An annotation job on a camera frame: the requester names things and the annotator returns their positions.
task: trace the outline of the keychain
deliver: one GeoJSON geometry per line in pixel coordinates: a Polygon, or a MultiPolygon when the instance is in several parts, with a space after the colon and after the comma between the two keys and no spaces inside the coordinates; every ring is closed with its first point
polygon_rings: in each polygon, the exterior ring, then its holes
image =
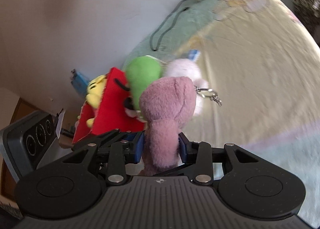
{"type": "Polygon", "coordinates": [[[203,98],[210,98],[211,101],[215,101],[219,106],[222,105],[222,101],[218,97],[218,93],[211,88],[198,88],[195,86],[195,90],[198,95],[203,98]]]}

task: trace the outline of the metal screw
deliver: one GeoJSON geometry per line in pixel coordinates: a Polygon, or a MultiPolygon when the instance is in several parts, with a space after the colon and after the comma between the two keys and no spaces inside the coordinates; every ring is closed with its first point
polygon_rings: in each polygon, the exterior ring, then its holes
{"type": "Polygon", "coordinates": [[[121,175],[111,175],[108,177],[108,180],[113,183],[120,183],[124,180],[124,177],[121,175]]]}
{"type": "Polygon", "coordinates": [[[198,175],[196,176],[196,181],[200,183],[207,183],[211,180],[211,177],[208,175],[198,175]]]}

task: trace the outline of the pink fur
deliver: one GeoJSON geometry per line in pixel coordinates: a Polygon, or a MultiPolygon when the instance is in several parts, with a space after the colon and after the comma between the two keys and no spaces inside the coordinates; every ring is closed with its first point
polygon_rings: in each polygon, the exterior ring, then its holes
{"type": "Polygon", "coordinates": [[[148,122],[140,175],[152,176],[178,165],[178,134],[191,119],[196,92],[188,77],[163,77],[154,81],[139,100],[148,122]]]}

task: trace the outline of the stuffed animal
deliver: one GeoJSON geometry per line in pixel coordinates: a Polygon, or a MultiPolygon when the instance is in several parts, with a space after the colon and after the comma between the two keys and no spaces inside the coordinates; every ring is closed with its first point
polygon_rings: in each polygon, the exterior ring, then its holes
{"type": "Polygon", "coordinates": [[[127,78],[127,85],[116,82],[127,91],[130,91],[131,97],[124,101],[124,108],[126,114],[130,117],[138,117],[140,107],[139,98],[142,92],[153,81],[161,77],[160,63],[149,56],[142,56],[133,59],[125,69],[125,76],[127,78]]]}
{"type": "MultiPolygon", "coordinates": [[[[96,111],[99,108],[102,96],[103,96],[103,90],[107,83],[107,77],[106,75],[98,76],[97,78],[93,79],[91,82],[89,82],[89,85],[87,87],[87,96],[85,97],[87,103],[93,108],[94,111],[96,111]]],[[[93,125],[94,118],[87,120],[87,126],[89,128],[93,125]]]]}
{"type": "MultiPolygon", "coordinates": [[[[176,59],[168,63],[163,76],[186,76],[189,77],[195,86],[198,88],[209,88],[208,82],[202,79],[199,66],[196,64],[196,60],[200,52],[198,50],[190,50],[188,58],[176,59]]],[[[196,98],[196,108],[194,115],[199,115],[203,107],[203,98],[198,95],[196,98]]]]}
{"type": "Polygon", "coordinates": [[[148,127],[140,175],[152,176],[178,165],[178,134],[193,115],[196,96],[188,77],[160,78],[141,94],[139,105],[148,127]]]}

